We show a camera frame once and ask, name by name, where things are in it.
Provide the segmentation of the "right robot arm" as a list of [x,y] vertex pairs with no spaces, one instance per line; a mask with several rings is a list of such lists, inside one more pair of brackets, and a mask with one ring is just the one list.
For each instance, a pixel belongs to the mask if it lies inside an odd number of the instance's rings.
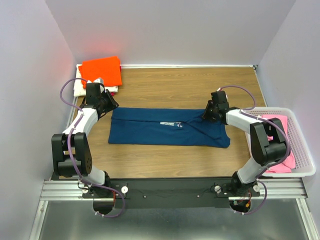
[[211,93],[202,118],[211,122],[236,127],[250,136],[251,157],[246,164],[234,172],[228,191],[235,196],[247,192],[268,168],[283,162],[291,152],[281,120],[264,119],[238,108],[230,107],[226,92]]

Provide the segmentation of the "folded white t-shirt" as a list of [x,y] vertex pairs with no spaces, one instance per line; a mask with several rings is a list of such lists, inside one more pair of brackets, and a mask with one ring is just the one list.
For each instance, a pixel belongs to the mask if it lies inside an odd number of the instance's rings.
[[[79,70],[80,66],[82,66],[82,65],[81,64],[76,65],[76,73],[75,73],[76,78],[82,77],[80,70]],[[105,86],[104,88],[112,94],[118,93],[118,90],[119,90],[118,86]],[[86,95],[86,90],[83,87],[82,81],[80,79],[76,79],[74,81],[74,86],[73,86],[73,96],[74,97],[84,97],[85,95]]]

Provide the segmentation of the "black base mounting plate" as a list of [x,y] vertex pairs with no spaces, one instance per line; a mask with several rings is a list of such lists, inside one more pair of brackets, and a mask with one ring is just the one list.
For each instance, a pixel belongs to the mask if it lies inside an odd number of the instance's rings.
[[260,196],[258,184],[241,195],[228,191],[230,177],[185,177],[185,178],[113,178],[111,187],[119,192],[102,194],[83,189],[83,197],[95,199],[94,208],[104,208],[111,201],[121,209],[173,209],[173,208],[228,208],[245,206],[251,197]]

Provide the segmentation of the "folded orange t-shirt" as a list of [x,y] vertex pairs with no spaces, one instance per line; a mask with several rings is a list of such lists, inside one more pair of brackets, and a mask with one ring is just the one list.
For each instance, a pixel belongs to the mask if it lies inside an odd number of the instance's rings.
[[117,56],[83,61],[78,69],[81,77],[87,81],[101,78],[105,87],[122,85],[121,61]]

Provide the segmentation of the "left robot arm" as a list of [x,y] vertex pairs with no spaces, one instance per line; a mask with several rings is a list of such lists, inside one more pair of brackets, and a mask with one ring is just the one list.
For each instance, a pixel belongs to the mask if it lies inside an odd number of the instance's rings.
[[63,97],[61,100],[76,108],[77,115],[66,130],[51,138],[54,173],[65,178],[78,177],[78,181],[84,184],[83,190],[95,192],[101,198],[110,194],[116,197],[119,192],[111,187],[108,173],[93,164],[88,135],[99,119],[119,104],[100,79],[86,83],[85,98],[80,106],[65,101]]

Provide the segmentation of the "aluminium extrusion rail frame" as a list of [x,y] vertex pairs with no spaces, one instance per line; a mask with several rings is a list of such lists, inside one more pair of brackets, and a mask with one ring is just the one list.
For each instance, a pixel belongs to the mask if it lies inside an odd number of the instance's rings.
[[229,177],[185,178],[114,178],[93,165],[87,136],[101,114],[118,109],[114,100],[98,108],[97,101],[84,101],[68,128],[52,137],[54,172],[42,186],[30,239],[40,238],[50,201],[89,200],[95,215],[117,218],[114,209],[123,213],[127,208],[216,206],[227,202],[233,212],[247,216],[253,197],[264,200],[290,196],[290,192],[273,193],[267,183],[283,185],[294,179],[291,174],[268,173],[271,167],[284,162],[296,143],[303,141],[302,132],[293,127],[284,131],[277,118],[253,115],[253,108],[230,107],[227,99],[213,97],[201,118],[220,122],[244,131],[250,146],[250,159]]

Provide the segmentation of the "blue Mickey print t-shirt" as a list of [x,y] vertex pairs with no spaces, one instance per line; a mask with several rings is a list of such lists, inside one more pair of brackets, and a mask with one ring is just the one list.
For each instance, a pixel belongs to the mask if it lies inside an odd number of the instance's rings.
[[131,145],[228,148],[225,125],[203,119],[203,109],[119,107],[112,112],[108,142]]

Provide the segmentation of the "white plastic laundry basket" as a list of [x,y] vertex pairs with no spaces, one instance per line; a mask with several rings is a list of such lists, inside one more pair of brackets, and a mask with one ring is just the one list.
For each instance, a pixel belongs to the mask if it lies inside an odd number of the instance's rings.
[[253,116],[281,115],[287,117],[287,137],[290,141],[290,149],[295,159],[295,168],[291,172],[265,172],[264,177],[269,178],[303,178],[316,173],[312,155],[301,131],[295,114],[283,107],[255,107],[247,111]]

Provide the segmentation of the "pink t-shirt in basket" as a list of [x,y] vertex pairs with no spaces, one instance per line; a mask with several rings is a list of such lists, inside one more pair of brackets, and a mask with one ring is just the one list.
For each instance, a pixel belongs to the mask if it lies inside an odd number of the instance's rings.
[[291,146],[287,144],[288,118],[284,115],[264,114],[261,120],[250,129],[258,139],[257,152],[253,154],[259,166],[265,167],[268,173],[290,173],[296,167]]

